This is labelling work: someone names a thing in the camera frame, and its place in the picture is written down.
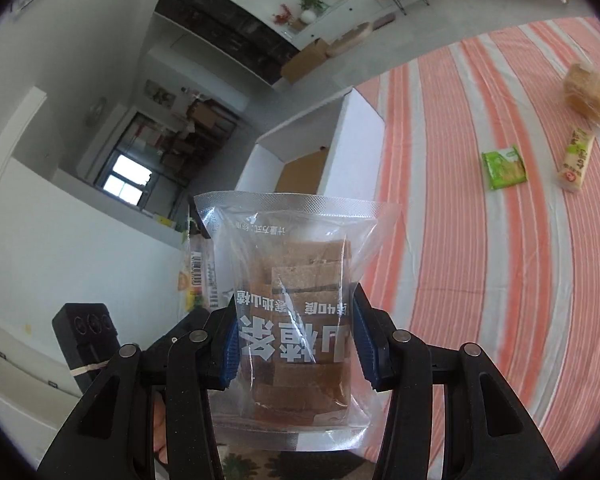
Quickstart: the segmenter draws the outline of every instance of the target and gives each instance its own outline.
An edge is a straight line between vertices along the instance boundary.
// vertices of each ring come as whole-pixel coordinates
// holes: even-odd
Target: blue gripper pad
[[[229,329],[226,343],[224,344],[224,352],[222,354],[222,370],[220,373],[220,381],[227,388],[229,383],[235,379],[240,365],[240,349],[238,347],[238,320],[234,322]]]
[[[362,308],[353,296],[351,323],[353,331],[353,341],[356,344],[356,351],[362,366],[362,373],[365,379],[371,383],[371,387],[376,389],[380,385],[380,369],[378,362],[378,347],[373,342],[371,333],[365,323],[362,315]]]

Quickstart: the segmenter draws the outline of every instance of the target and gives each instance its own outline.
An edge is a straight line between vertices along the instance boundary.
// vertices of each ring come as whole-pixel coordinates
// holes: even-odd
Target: window
[[[151,173],[141,164],[119,155],[102,189],[131,205],[138,205]]]

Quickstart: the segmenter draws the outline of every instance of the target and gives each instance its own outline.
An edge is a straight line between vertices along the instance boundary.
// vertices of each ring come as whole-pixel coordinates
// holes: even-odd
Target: white vase
[[[300,21],[305,25],[311,25],[317,18],[316,13],[313,9],[303,10],[300,14]]]

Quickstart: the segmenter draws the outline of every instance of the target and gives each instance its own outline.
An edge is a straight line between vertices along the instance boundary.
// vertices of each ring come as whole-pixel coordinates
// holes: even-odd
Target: metal screw
[[[123,345],[120,347],[118,353],[120,354],[120,357],[131,357],[133,354],[136,353],[136,345]]]
[[[398,343],[407,343],[411,339],[411,332],[407,332],[406,330],[396,330],[393,336]]]
[[[194,330],[189,334],[189,339],[193,343],[202,343],[206,339],[206,332],[204,330]]]
[[[472,357],[478,357],[482,353],[482,349],[476,343],[467,343],[464,345],[464,351]]]

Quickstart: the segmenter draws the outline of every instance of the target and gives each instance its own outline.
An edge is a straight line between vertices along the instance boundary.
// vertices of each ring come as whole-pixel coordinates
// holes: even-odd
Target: plastic snack package
[[[178,272],[180,314],[194,308],[215,310],[220,306],[216,287],[216,264],[213,241],[200,229],[195,205],[189,205],[189,228],[182,233],[182,266]]]
[[[600,126],[600,72],[590,62],[573,63],[564,78],[566,103]]]
[[[572,193],[582,189],[594,140],[596,137],[593,134],[574,126],[571,142],[558,172],[558,184],[563,189]]]
[[[490,189],[501,189],[526,182],[526,170],[515,146],[482,154]]]
[[[237,191],[195,201],[217,257],[230,260],[240,330],[238,376],[212,397],[218,438],[276,450],[362,446],[378,401],[351,380],[352,294],[400,206]]]

